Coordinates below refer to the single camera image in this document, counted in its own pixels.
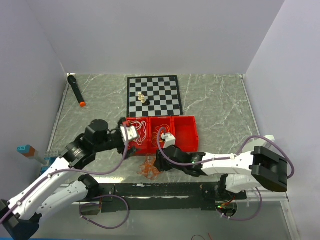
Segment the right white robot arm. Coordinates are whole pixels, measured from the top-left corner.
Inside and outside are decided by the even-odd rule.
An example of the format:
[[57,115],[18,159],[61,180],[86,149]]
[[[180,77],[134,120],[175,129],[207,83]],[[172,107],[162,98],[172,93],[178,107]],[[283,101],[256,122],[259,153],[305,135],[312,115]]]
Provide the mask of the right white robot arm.
[[171,145],[157,150],[154,166],[160,172],[177,169],[192,177],[221,175],[218,193],[226,200],[259,187],[277,193],[288,190],[287,160],[263,146],[234,155],[186,153]]

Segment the red three-compartment bin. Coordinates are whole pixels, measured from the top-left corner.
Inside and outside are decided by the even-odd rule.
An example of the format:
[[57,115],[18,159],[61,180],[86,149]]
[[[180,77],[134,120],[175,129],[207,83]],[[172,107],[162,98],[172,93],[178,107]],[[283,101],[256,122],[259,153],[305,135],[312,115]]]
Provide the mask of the red three-compartment bin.
[[197,152],[199,135],[194,116],[164,116],[164,117],[128,117],[126,119],[137,130],[139,137],[129,143],[129,147],[136,147],[136,156],[155,154],[157,133],[161,127],[167,133],[175,136],[175,145],[187,153]]

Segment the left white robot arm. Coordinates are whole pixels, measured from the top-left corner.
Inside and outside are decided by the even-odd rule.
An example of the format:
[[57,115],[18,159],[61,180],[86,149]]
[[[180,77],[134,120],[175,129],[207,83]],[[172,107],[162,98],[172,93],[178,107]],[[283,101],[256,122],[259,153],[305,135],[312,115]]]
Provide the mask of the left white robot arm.
[[93,120],[29,187],[10,200],[1,200],[0,224],[14,240],[28,240],[56,212],[78,201],[98,199],[96,173],[84,168],[104,151],[116,149],[124,160],[129,158],[134,153],[128,149],[129,143],[138,136],[125,118],[113,130],[106,121]]

